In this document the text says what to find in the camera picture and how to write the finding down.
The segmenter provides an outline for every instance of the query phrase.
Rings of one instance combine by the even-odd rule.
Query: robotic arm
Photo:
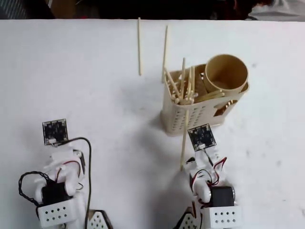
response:
[[[192,207],[185,211],[175,229],[222,229],[241,226],[241,208],[236,204],[234,187],[222,173],[227,158],[219,159],[213,151],[216,142],[209,125],[188,132],[195,157],[190,158],[183,168],[190,180]]]
[[[90,210],[91,199],[91,144],[87,138],[68,140],[66,120],[45,122],[43,134],[45,145],[53,147],[49,162],[43,171],[23,174],[19,180],[19,194],[36,206],[36,214],[43,229],[112,229],[105,211]],[[86,174],[82,151],[72,142],[85,140],[89,145],[89,198],[85,197],[81,183]],[[23,178],[30,174],[40,175],[36,179],[34,198],[22,191]]]

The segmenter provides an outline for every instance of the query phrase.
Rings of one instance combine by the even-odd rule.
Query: red wire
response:
[[[219,178],[220,178],[220,177],[219,177],[217,171],[215,170],[216,166],[218,166],[219,164],[222,164],[222,166],[221,166],[221,170],[222,170],[222,169],[223,169],[223,166],[224,166],[224,163],[226,162],[226,160],[227,160],[227,157],[224,157],[223,159],[221,159],[219,162],[217,162],[217,163],[213,166],[213,169],[214,169],[215,174],[216,174],[216,176],[217,176],[217,180],[216,180],[214,183],[212,183],[212,186],[218,185],[218,183],[219,183]]]
[[[80,165],[80,163],[78,161],[67,161],[67,162],[63,163],[63,165],[66,165],[66,164],[71,163],[71,162],[75,162],[75,163],[78,164],[78,168],[79,168],[79,170],[78,170],[78,177],[80,177],[80,175],[81,175],[81,165]],[[61,172],[61,168],[57,172],[57,176],[56,176],[56,179],[55,179],[56,182],[58,180],[60,172]]]

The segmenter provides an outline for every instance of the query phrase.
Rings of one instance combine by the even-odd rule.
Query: beige plastic holder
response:
[[[185,112],[189,111],[189,122],[187,129],[194,128],[200,125],[209,123],[210,125],[220,125],[224,122],[225,117],[239,101],[239,99],[249,90],[249,84],[246,81],[243,87],[234,93],[222,93],[220,96],[213,99],[205,99],[209,95],[204,84],[205,68],[206,64],[194,66],[195,77],[195,93],[197,96],[194,99],[193,104],[181,105],[176,104],[173,97],[175,96],[175,90],[171,82],[167,79],[165,81],[163,109],[161,111],[161,119],[165,127],[166,133],[171,136],[180,135],[183,133],[183,126],[185,123]],[[192,68],[185,69],[185,82],[184,91],[187,91],[189,82],[189,74]],[[182,71],[170,72],[170,75],[177,88],[181,88],[180,84]]]

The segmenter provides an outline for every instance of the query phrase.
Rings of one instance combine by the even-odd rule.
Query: wire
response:
[[[202,213],[200,213],[200,228],[199,229],[201,229],[201,227],[202,227]]]
[[[210,158],[210,156],[208,155],[208,153],[206,152],[206,150],[205,149],[202,149],[202,151],[204,151],[204,153],[206,154],[206,156],[208,157],[208,159],[209,159],[209,163],[211,164],[211,166],[213,167],[213,162],[212,162],[212,160],[211,160],[211,158]]]
[[[78,184],[81,185],[81,188],[78,188],[77,190],[82,190],[84,188],[84,185],[82,185],[81,183]]]
[[[227,160],[227,157],[224,157],[223,159],[221,159],[219,162],[217,162],[217,163],[214,165],[213,169],[214,169],[215,174],[216,174],[216,176],[217,176],[217,180],[216,180],[214,183],[212,183],[212,186],[218,185],[218,183],[219,183],[219,178],[220,178],[220,177],[219,177],[218,172],[216,171],[216,167],[217,167],[218,165],[221,164],[221,170],[222,170],[222,169],[223,169],[223,166],[224,166],[224,163],[226,162],[226,160]]]
[[[71,162],[75,162],[75,163],[78,164],[78,177],[80,177],[80,175],[81,175],[81,165],[80,165],[80,163],[79,163],[78,161],[67,161],[67,162],[63,163],[63,165],[66,165],[66,164],[71,163]],[[57,172],[57,175],[56,175],[55,182],[58,181],[59,173],[61,172],[61,170],[62,170],[62,169],[59,168],[59,170],[58,170],[58,172]]]
[[[62,143],[57,144],[57,146],[62,146],[65,144],[68,144],[73,141],[77,140],[84,140],[88,143],[89,146],[89,172],[88,172],[88,179],[89,179],[89,194],[88,194],[88,204],[87,204],[87,210],[86,210],[86,218],[85,218],[85,229],[87,229],[88,224],[88,216],[89,216],[89,209],[90,209],[90,201],[91,201],[91,154],[92,154],[92,147],[90,141],[85,137],[76,137],[67,141],[64,141]]]
[[[195,173],[194,177],[192,178],[192,181],[191,181],[191,190],[192,190],[192,192],[193,192],[194,182],[195,182],[195,180],[196,180],[196,178],[197,178],[197,175],[198,175],[201,171],[205,171],[205,172],[209,175],[211,181],[208,181],[208,182],[212,183],[212,176],[211,176],[211,174],[210,174],[207,170],[205,170],[205,169],[200,169],[200,170],[198,170],[198,171]]]
[[[23,198],[27,199],[29,202],[35,204],[35,206],[40,206],[40,204],[34,199],[34,198],[30,198],[28,197],[27,195],[25,195],[22,191],[22,181],[23,179],[27,176],[27,175],[31,175],[31,174],[37,174],[37,175],[40,175],[42,176],[46,182],[47,182],[47,185],[50,184],[51,182],[54,182],[53,180],[50,179],[50,177],[45,174],[45,173],[42,173],[42,172],[39,172],[39,171],[32,171],[32,172],[27,172],[27,173],[24,173],[21,175],[20,179],[19,179],[19,182],[18,182],[18,189],[19,189],[19,195],[21,195]]]

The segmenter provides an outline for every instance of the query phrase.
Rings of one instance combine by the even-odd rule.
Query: hole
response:
[[[237,100],[230,100],[230,101],[228,101],[223,107],[219,108],[215,112],[214,117],[223,115],[225,113],[225,111],[228,109],[228,107],[233,105],[233,104],[235,104],[235,103],[237,103]]]

